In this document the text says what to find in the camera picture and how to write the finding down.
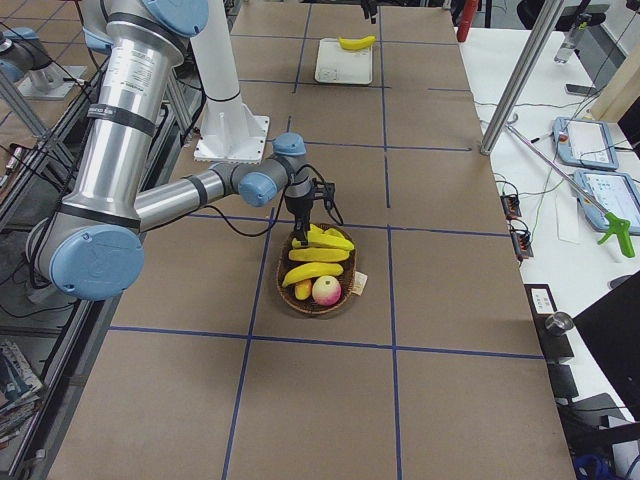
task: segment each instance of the white plate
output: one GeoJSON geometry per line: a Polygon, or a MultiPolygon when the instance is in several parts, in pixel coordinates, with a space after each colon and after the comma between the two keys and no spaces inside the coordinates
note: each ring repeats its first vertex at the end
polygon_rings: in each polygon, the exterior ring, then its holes
{"type": "Polygon", "coordinates": [[[318,47],[315,79],[320,83],[369,85],[373,81],[371,47],[344,50],[337,38],[323,38],[318,47]]]}

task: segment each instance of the toy banana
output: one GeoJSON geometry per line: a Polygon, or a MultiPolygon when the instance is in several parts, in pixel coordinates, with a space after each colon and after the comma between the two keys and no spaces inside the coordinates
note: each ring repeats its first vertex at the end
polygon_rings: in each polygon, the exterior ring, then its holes
{"type": "Polygon", "coordinates": [[[344,272],[344,268],[339,263],[310,262],[289,270],[282,281],[283,287],[288,287],[294,283],[301,282],[307,278],[322,277],[331,275],[337,277],[344,272]]]}
{"type": "Polygon", "coordinates": [[[296,300],[306,300],[311,296],[311,289],[313,288],[313,282],[310,278],[302,280],[296,283],[294,293],[296,300]]]}
{"type": "Polygon", "coordinates": [[[370,47],[376,41],[374,35],[362,38],[343,38],[338,37],[338,42],[343,50],[357,51],[370,47]]]}
{"type": "MultiPolygon", "coordinates": [[[[313,230],[309,230],[307,232],[307,242],[309,247],[318,247],[318,248],[339,248],[341,250],[346,250],[350,252],[355,248],[353,243],[351,243],[346,238],[334,237],[333,235],[327,235],[325,233],[317,233],[313,230]]],[[[304,248],[300,240],[293,239],[291,241],[291,246],[293,248],[304,248]]]]}
{"type": "Polygon", "coordinates": [[[324,230],[322,230],[319,226],[315,225],[315,224],[310,224],[309,225],[309,231],[310,232],[317,232],[317,233],[324,233],[324,230]]]}
{"type": "Polygon", "coordinates": [[[328,228],[324,231],[325,235],[333,235],[334,237],[345,238],[340,230],[337,228],[328,228]]]}
{"type": "Polygon", "coordinates": [[[289,250],[289,260],[294,262],[342,262],[349,252],[340,248],[298,248],[289,250]]]}

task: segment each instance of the green tool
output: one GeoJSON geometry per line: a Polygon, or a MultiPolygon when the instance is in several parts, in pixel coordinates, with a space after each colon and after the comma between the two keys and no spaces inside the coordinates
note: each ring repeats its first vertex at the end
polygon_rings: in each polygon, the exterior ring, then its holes
{"type": "Polygon", "coordinates": [[[618,245],[620,246],[620,251],[625,257],[633,258],[636,256],[635,251],[633,250],[633,244],[631,243],[631,236],[629,235],[629,227],[631,227],[631,222],[629,220],[625,220],[624,218],[618,218],[613,212],[607,210],[604,205],[602,205],[598,200],[591,195],[589,192],[586,192],[580,185],[578,185],[573,178],[564,173],[560,167],[558,167],[555,163],[549,160],[540,150],[538,150],[533,143],[529,141],[527,137],[522,135],[514,126],[518,119],[518,116],[515,116],[513,121],[507,122],[507,129],[513,133],[518,140],[524,143],[531,151],[533,151],[538,157],[546,162],[558,175],[560,175],[563,179],[565,179],[571,188],[580,195],[585,201],[591,203],[594,207],[600,210],[604,218],[606,218],[609,222],[609,229],[598,241],[598,245],[602,245],[606,242],[611,235],[615,235],[618,237],[618,245]]]}

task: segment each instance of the sticker label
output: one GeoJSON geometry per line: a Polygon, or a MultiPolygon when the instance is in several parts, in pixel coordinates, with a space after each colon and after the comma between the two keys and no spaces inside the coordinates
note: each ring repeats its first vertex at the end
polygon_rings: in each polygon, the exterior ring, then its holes
{"type": "Polygon", "coordinates": [[[116,47],[111,52],[104,86],[147,94],[156,62],[144,52],[116,47]]]}
{"type": "Polygon", "coordinates": [[[364,286],[367,284],[368,278],[369,277],[367,277],[364,273],[356,272],[353,279],[353,289],[351,290],[351,292],[355,293],[356,295],[362,295],[364,286]]]}
{"type": "Polygon", "coordinates": [[[554,313],[553,306],[551,305],[551,299],[549,298],[549,292],[545,289],[532,288],[531,298],[538,314],[546,315],[554,313]]]}

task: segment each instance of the fruit basket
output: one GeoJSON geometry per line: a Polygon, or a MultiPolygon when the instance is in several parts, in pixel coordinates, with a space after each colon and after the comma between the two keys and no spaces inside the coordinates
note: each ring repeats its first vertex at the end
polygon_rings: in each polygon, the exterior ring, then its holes
{"type": "MultiPolygon", "coordinates": [[[[344,238],[353,242],[353,239],[349,236],[349,234],[347,234],[347,232],[345,232],[339,227],[336,227],[335,225],[329,225],[325,223],[316,223],[316,225],[323,230],[326,230],[328,228],[335,228],[336,230],[338,230],[340,233],[344,235],[344,238]]],[[[293,239],[294,239],[294,235],[293,235],[293,232],[291,232],[291,234],[287,237],[287,240],[285,241],[284,245],[282,246],[280,260],[278,262],[278,268],[276,271],[276,282],[277,282],[278,292],[280,293],[280,296],[285,301],[285,303],[289,305],[291,308],[293,308],[294,310],[300,313],[304,313],[306,315],[323,315],[323,314],[338,310],[349,299],[349,297],[351,296],[351,292],[353,290],[353,282],[356,274],[357,247],[356,249],[349,252],[349,258],[341,262],[338,262],[344,268],[344,272],[342,272],[341,275],[336,276],[336,278],[338,279],[338,282],[340,283],[340,286],[342,287],[340,300],[338,300],[337,303],[329,307],[325,307],[322,305],[318,305],[316,302],[314,302],[313,297],[309,297],[307,300],[298,300],[294,295],[293,285],[290,285],[288,287],[282,286],[282,282],[287,272],[293,269],[294,267],[300,265],[300,262],[294,262],[292,260],[289,260],[289,251],[292,249],[291,242],[293,239]]]]}

